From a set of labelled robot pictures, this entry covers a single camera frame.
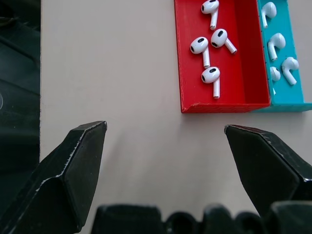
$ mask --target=blue tray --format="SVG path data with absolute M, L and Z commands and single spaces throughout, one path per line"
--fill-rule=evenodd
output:
M 267 18 L 269 26 L 264 29 L 261 9 L 270 1 L 276 5 L 277 15 L 273 19 Z M 312 110 L 312 103 L 304 102 L 299 70 L 292 71 L 294 78 L 297 80 L 297 84 L 293 86 L 289 85 L 282 73 L 281 66 L 287 57 L 294 57 L 297 59 L 287 0 L 258 0 L 258 8 L 271 95 L 271 106 L 257 110 L 257 112 L 303 112 Z M 281 33 L 285 37 L 286 47 L 281 50 L 276 49 L 278 59 L 272 62 L 268 53 L 268 41 L 275 33 Z M 271 66 L 276 67 L 281 72 L 281 79 L 278 82 L 274 82 L 271 79 Z

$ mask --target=wireless earbud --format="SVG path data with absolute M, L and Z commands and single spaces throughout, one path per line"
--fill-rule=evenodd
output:
M 273 81 L 279 81 L 281 79 L 281 73 L 276 67 L 270 67 L 270 72 Z
M 220 70 L 210 67 L 201 74 L 201 80 L 206 83 L 214 83 L 214 98 L 220 98 Z
M 208 50 L 208 40 L 205 37 L 196 38 L 191 44 L 191 52 L 193 54 L 203 53 L 204 58 L 204 68 L 210 67 L 209 50 Z
M 218 29 L 214 32 L 213 36 L 211 37 L 211 45 L 213 45 L 215 48 L 219 48 L 224 44 L 232 54 L 235 54 L 237 52 L 235 46 L 228 39 L 227 31 L 225 31 L 224 29 Z
M 268 27 L 268 22 L 267 22 L 267 17 L 269 18 L 274 18 L 277 14 L 277 9 L 276 6 L 273 2 L 268 2 L 265 4 L 261 10 L 261 15 L 262 15 L 262 21 L 263 21 L 263 26 L 264 28 Z
M 201 6 L 201 12 L 204 14 L 211 14 L 210 29 L 214 30 L 216 28 L 216 23 L 218 21 L 218 10 L 219 10 L 219 1 L 218 0 L 209 0 L 204 2 Z
M 299 63 L 293 57 L 288 57 L 282 63 L 283 74 L 290 85 L 295 85 L 297 83 L 296 79 L 292 76 L 290 70 L 298 70 L 298 69 L 299 69 Z
M 286 46 L 286 40 L 281 33 L 274 34 L 268 42 L 268 50 L 272 61 L 277 60 L 275 47 L 283 49 Z

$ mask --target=red tray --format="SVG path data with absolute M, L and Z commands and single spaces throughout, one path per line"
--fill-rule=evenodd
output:
M 264 60 L 257 0 L 219 0 L 217 28 L 224 28 L 238 49 L 214 48 L 209 29 L 211 15 L 201 13 L 204 0 L 175 0 L 176 41 L 183 113 L 237 113 L 268 107 L 270 95 Z M 209 41 L 211 66 L 219 67 L 220 99 L 213 98 L 213 84 L 201 81 L 202 55 L 194 55 L 191 42 Z

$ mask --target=tabletop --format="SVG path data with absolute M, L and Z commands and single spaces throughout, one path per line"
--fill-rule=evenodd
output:
M 311 102 L 312 1 L 289 8 Z M 41 159 L 78 125 L 108 123 L 83 234 L 100 204 L 157 205 L 163 219 L 183 210 L 200 220 L 211 203 L 255 211 L 226 124 L 274 132 L 312 164 L 312 112 L 181 114 L 173 0 L 43 0 L 41 46 Z

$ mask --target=earbud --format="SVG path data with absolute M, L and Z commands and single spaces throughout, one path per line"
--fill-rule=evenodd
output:
M 261 15 L 262 15 L 262 21 L 263 21 L 263 26 L 264 28 L 268 27 L 268 22 L 267 22 L 267 17 L 269 18 L 274 18 L 277 14 L 277 9 L 276 6 L 273 2 L 268 2 L 265 4 L 261 10 Z
M 270 67 L 270 72 L 273 81 L 279 81 L 281 79 L 281 73 L 276 67 Z
M 268 50 L 272 61 L 277 60 L 275 47 L 283 49 L 286 46 L 286 40 L 281 33 L 274 34 L 268 42 Z
M 203 53 L 204 58 L 204 68 L 210 67 L 209 50 L 208 50 L 208 40 L 205 37 L 196 38 L 191 44 L 191 52 L 193 54 Z
M 210 67 L 201 74 L 201 80 L 206 83 L 214 83 L 214 98 L 220 98 L 220 70 Z
M 224 44 L 232 54 L 235 54 L 237 52 L 235 46 L 228 39 L 227 31 L 225 31 L 224 29 L 218 29 L 214 32 L 213 36 L 211 37 L 211 45 L 213 45 L 215 48 L 219 48 Z
M 298 69 L 299 69 L 299 63 L 293 57 L 288 57 L 282 63 L 283 74 L 290 85 L 295 85 L 297 83 L 295 78 L 292 76 L 290 70 L 298 70 Z
M 216 23 L 218 21 L 218 10 L 219 10 L 219 1 L 218 0 L 209 0 L 204 2 L 201 6 L 201 12 L 204 14 L 211 14 L 210 29 L 214 30 L 216 28 Z

